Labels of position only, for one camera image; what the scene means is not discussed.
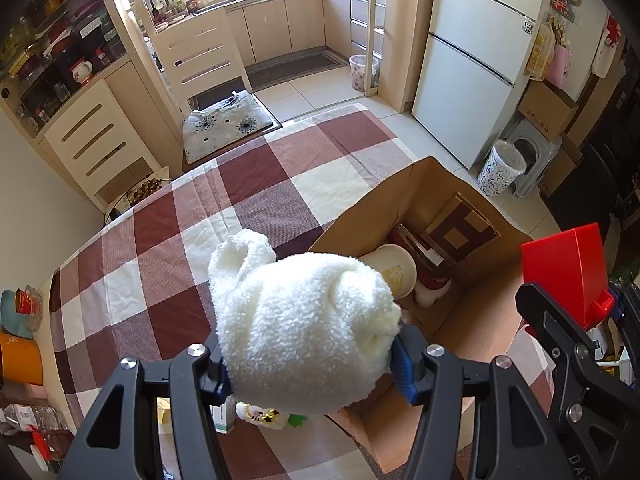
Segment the red plastic box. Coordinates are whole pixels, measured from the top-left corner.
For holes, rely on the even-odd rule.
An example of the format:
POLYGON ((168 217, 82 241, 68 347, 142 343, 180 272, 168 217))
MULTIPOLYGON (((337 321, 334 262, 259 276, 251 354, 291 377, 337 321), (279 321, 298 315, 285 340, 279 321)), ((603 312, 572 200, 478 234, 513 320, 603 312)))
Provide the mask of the red plastic box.
POLYGON ((521 244, 523 281, 537 284, 585 331, 614 307, 597 223, 521 244))

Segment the teal white medicine box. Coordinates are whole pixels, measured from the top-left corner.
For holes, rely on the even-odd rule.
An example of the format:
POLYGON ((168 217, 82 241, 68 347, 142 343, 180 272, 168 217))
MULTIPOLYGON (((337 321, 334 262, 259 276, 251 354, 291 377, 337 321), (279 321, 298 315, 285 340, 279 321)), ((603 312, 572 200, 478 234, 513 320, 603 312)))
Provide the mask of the teal white medicine box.
POLYGON ((218 406, 211 406, 210 412, 214 426, 218 434, 230 434, 235 426, 235 402, 233 396, 228 396, 224 402, 218 406))

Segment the white flower plush toy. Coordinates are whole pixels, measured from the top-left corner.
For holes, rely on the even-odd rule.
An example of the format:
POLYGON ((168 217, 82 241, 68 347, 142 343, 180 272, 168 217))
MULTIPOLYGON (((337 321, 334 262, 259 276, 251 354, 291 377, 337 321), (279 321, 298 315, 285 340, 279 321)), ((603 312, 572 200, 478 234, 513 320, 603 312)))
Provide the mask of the white flower plush toy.
POLYGON ((304 415, 280 412, 275 408, 261 408, 244 402, 235 403, 235 414, 243 422, 272 430, 282 430, 285 427, 297 428, 307 420, 304 415))

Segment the white fluffy towel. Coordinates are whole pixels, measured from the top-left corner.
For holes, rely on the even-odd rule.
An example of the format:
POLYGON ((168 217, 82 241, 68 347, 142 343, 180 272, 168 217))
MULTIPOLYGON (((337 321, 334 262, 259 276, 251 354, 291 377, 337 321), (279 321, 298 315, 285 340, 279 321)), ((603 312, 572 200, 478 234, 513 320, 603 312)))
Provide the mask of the white fluffy towel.
POLYGON ((244 229, 213 251, 208 284, 236 400, 329 415, 365 399, 388 369, 401 310, 356 258, 279 259, 264 234, 244 229))

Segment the orange container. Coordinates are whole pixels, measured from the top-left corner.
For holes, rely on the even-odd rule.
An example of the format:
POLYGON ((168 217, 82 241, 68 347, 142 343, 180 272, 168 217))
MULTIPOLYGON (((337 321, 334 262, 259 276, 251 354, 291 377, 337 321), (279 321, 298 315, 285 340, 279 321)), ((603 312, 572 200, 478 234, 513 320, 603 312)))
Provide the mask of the orange container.
POLYGON ((1 377, 20 384, 42 385, 43 369, 35 341, 0 333, 1 377))

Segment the brown patterned paper bag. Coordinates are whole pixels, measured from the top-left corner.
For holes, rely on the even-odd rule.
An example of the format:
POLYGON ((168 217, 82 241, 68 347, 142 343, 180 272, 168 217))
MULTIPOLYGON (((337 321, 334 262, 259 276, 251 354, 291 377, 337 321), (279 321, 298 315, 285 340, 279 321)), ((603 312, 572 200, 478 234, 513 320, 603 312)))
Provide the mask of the brown patterned paper bag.
POLYGON ((494 225, 461 193, 420 234, 442 256, 458 263, 500 237, 494 225))

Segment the checkered tablecloth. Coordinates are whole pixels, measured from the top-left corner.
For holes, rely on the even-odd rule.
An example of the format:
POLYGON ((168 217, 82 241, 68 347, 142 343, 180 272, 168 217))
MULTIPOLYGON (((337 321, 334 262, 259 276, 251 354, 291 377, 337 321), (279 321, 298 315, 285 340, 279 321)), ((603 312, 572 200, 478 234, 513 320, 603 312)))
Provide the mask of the checkered tablecloth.
POLYGON ((359 104, 293 122, 184 174, 96 234, 52 280, 54 395, 68 420, 84 420, 125 356, 170 359, 215 333, 208 265, 230 235, 265 234, 282 258, 311 249, 358 256, 396 223, 428 230, 456 196, 498 235, 460 263, 434 306, 414 309, 414 320, 457 356, 505 354, 526 382, 541 384, 544 354, 515 307, 529 234, 468 176, 408 148, 413 127, 359 104))

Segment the patterned trash bin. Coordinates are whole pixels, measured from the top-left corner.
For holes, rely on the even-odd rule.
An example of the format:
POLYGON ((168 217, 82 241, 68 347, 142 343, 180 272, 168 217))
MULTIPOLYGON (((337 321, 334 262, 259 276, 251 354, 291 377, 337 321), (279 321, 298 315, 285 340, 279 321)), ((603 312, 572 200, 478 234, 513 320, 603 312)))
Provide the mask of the patterned trash bin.
POLYGON ((526 161, 514 144, 497 140, 477 176, 477 185, 485 195, 498 196, 524 174, 526 168, 526 161))

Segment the white paper cup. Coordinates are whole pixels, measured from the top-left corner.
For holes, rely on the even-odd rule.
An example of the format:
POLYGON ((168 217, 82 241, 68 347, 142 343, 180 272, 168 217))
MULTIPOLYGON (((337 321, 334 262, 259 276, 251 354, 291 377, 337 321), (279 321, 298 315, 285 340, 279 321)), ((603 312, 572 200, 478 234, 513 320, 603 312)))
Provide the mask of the white paper cup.
POLYGON ((411 255, 399 245, 385 244, 359 260, 382 274, 395 299, 407 297, 418 280, 418 270, 411 255))

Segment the grey plastic stool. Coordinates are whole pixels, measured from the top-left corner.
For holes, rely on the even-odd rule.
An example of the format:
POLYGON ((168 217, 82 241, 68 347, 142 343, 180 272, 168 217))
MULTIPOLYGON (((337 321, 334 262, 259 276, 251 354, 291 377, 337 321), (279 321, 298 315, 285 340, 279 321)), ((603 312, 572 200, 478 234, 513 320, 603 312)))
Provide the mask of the grey plastic stool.
POLYGON ((513 196, 524 200, 544 176, 561 147, 561 138, 556 136, 548 140, 526 118, 521 119, 506 137, 522 154, 526 162, 524 174, 517 177, 513 184, 513 196))

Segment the small cardboard box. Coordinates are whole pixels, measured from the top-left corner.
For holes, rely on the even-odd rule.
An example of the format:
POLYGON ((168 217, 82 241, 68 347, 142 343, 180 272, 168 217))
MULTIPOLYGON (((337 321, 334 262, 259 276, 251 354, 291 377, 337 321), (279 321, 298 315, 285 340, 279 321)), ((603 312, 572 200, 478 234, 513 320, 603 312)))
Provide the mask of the small cardboard box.
POLYGON ((559 136, 578 110, 578 104, 547 81, 529 81, 518 111, 549 141, 559 136))

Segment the white refrigerator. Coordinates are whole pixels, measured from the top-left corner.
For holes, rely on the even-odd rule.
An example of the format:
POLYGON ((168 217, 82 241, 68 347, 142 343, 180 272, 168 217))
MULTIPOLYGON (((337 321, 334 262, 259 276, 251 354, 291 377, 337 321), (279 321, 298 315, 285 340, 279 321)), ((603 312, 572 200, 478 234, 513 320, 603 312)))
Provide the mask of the white refrigerator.
POLYGON ((457 159, 481 160, 526 86, 544 0, 433 0, 414 118, 457 159))

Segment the white chair with cushion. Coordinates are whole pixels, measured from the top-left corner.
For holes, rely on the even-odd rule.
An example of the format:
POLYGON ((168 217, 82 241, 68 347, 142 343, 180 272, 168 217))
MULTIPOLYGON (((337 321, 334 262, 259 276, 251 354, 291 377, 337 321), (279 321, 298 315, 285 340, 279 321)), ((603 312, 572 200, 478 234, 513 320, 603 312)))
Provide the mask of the white chair with cushion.
POLYGON ((254 96, 224 10, 186 18, 152 43, 183 114, 183 170, 281 127, 254 96))

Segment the kitchen floor mat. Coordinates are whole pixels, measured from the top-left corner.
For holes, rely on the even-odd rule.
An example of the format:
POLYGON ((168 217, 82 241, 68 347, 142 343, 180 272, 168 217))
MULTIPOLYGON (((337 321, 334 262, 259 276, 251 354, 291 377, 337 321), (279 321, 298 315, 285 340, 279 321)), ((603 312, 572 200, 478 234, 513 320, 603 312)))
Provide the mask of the kitchen floor mat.
POLYGON ((256 63, 247 67, 246 73, 253 91, 257 92, 276 84, 334 70, 334 68, 342 68, 346 65, 346 58, 331 49, 310 50, 256 63))

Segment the display shelf cabinet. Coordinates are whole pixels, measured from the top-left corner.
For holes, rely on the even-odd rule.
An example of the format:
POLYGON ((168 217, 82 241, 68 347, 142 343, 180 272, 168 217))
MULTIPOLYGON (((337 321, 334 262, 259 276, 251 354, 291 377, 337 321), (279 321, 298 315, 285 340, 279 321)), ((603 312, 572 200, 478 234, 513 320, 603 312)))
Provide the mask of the display shelf cabinet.
POLYGON ((1 36, 1 99, 35 139, 71 96, 125 54, 104 0, 29 0, 1 36))

